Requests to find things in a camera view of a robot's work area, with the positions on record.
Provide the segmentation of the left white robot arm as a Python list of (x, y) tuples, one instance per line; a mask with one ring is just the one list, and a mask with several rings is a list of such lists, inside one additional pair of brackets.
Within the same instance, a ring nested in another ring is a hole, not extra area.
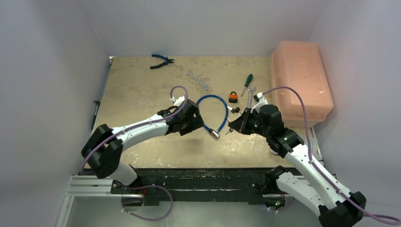
[(122, 127), (98, 126), (89, 137), (81, 154), (99, 179), (110, 177), (128, 193), (140, 190), (141, 180), (134, 167), (124, 164), (121, 156), (128, 148), (155, 137), (171, 133), (186, 135), (204, 126), (198, 105), (190, 99), (176, 101), (150, 118)]

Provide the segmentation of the blue cable lock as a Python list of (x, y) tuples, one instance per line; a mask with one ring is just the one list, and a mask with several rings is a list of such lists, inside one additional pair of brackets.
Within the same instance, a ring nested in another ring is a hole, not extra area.
[(215, 100), (214, 104), (219, 102), (219, 107), (215, 106), (208, 109), (209, 113), (207, 113), (207, 119), (203, 128), (213, 139), (218, 140), (221, 137), (221, 131), (228, 121), (229, 110), (227, 102), (217, 95), (204, 95), (197, 100), (196, 104), (200, 105), (200, 108), (206, 107), (206, 104), (212, 104), (212, 99)]

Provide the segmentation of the silver key bunch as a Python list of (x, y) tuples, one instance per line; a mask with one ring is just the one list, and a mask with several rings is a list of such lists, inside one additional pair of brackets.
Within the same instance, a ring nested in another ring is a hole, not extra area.
[(232, 133), (234, 130), (232, 129), (232, 128), (230, 128), (226, 133), (225, 133), (225, 135), (228, 135), (229, 133)]

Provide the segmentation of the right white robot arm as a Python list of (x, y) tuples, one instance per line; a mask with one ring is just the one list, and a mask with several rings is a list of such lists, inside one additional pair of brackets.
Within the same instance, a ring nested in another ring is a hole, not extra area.
[(352, 227), (363, 218), (358, 207), (365, 207), (365, 196), (361, 192), (351, 192), (308, 155), (308, 146), (295, 131), (285, 127), (276, 106), (262, 105), (253, 111), (247, 108), (228, 126), (243, 135), (255, 133), (265, 137), (270, 149), (304, 177), (303, 181), (298, 181), (278, 166), (266, 174), (265, 191), (289, 193), (308, 207), (323, 227)]

